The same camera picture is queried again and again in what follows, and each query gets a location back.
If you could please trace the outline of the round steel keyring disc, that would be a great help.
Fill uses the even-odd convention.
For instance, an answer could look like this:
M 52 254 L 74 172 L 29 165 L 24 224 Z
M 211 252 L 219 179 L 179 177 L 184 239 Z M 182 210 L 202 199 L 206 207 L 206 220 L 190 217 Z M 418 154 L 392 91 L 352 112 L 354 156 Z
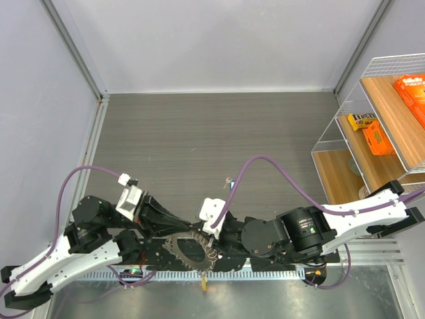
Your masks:
M 208 272 L 213 270 L 218 252 L 200 233 L 189 231 L 169 235 L 163 248 L 180 261 L 188 270 Z

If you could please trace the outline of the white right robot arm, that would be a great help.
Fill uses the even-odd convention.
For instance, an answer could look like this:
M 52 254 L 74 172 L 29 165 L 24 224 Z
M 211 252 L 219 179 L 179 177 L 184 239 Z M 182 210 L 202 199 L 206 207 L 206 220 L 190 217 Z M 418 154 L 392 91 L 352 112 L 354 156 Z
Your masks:
M 190 235 L 203 249 L 203 260 L 186 261 L 194 270 L 211 270 L 219 253 L 237 252 L 244 257 L 273 263 L 322 263 L 324 258 L 357 237 L 380 238 L 424 222 L 415 208 L 408 208 L 403 188 L 391 181 L 364 199 L 339 205 L 299 207 L 270 221 L 231 213 L 220 216 L 225 202 L 206 198 L 198 213 L 200 224 Z

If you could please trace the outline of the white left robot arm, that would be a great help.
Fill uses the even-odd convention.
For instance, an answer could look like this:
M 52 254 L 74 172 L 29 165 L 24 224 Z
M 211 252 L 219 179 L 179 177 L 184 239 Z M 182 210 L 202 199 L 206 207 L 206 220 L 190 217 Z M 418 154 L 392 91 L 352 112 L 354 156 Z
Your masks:
M 7 308 L 32 310 L 93 270 L 135 264 L 142 255 L 141 237 L 166 237 L 188 231 L 191 225 L 133 188 L 123 190 L 116 204 L 86 196 L 72 216 L 54 246 L 24 265 L 1 269 L 1 280 L 11 288 L 4 296 Z

